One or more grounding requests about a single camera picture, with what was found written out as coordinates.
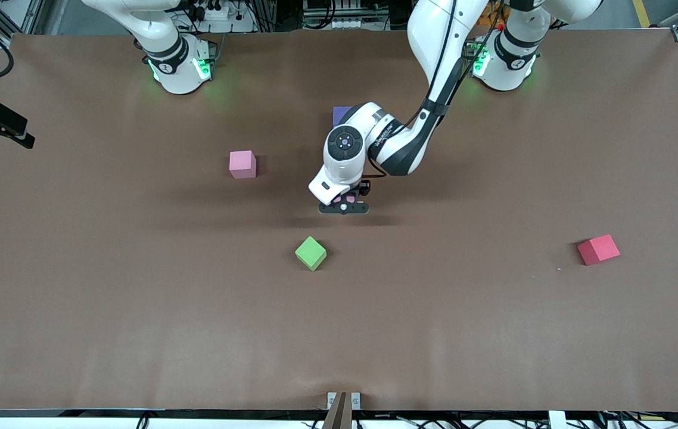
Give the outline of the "green foam cube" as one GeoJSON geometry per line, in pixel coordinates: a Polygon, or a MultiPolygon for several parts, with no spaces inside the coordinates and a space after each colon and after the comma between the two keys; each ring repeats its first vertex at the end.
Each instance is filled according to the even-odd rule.
{"type": "Polygon", "coordinates": [[[296,258],[310,271],[316,271],[326,259],[328,251],[314,237],[308,236],[294,251],[296,258]]]}

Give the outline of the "bag of orange items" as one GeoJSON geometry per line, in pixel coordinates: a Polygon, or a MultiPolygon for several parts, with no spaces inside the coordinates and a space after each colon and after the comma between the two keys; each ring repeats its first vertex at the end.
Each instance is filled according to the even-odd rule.
{"type": "Polygon", "coordinates": [[[488,0],[480,19],[478,19],[478,25],[502,30],[509,14],[510,10],[505,0],[488,0]]]}

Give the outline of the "brown paper table cover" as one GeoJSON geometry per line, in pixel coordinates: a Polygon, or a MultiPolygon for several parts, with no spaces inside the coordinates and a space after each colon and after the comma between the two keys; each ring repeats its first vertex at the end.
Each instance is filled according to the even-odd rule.
{"type": "Polygon", "coordinates": [[[227,36],[187,96],[130,36],[12,52],[36,145],[0,138],[0,408],[678,411],[668,30],[560,30],[518,90],[465,81],[361,216],[308,183],[333,106],[418,108],[404,33],[227,36]],[[621,255],[585,266],[606,234],[621,255]]]}

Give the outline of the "red foam cube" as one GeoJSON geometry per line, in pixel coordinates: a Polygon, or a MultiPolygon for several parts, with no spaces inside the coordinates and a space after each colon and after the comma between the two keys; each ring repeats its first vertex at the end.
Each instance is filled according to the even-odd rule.
{"type": "Polygon", "coordinates": [[[577,245],[577,250],[585,266],[597,265],[621,255],[611,234],[583,241],[577,245]]]}

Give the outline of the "small metal bracket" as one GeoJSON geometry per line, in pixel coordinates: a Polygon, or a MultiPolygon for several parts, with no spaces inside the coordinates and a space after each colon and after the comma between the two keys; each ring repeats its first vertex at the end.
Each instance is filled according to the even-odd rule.
{"type": "Polygon", "coordinates": [[[342,394],[344,394],[345,402],[351,404],[352,410],[361,410],[362,407],[360,393],[336,393],[336,391],[330,391],[330,393],[327,393],[325,409],[328,410],[333,405],[334,400],[342,394]]]}

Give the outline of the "brown wooden post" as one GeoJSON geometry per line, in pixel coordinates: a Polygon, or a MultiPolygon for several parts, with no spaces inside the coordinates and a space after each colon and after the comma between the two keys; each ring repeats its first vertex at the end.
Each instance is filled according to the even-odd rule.
{"type": "Polygon", "coordinates": [[[352,394],[344,391],[334,394],[321,429],[353,429],[353,422],[352,394]]]}

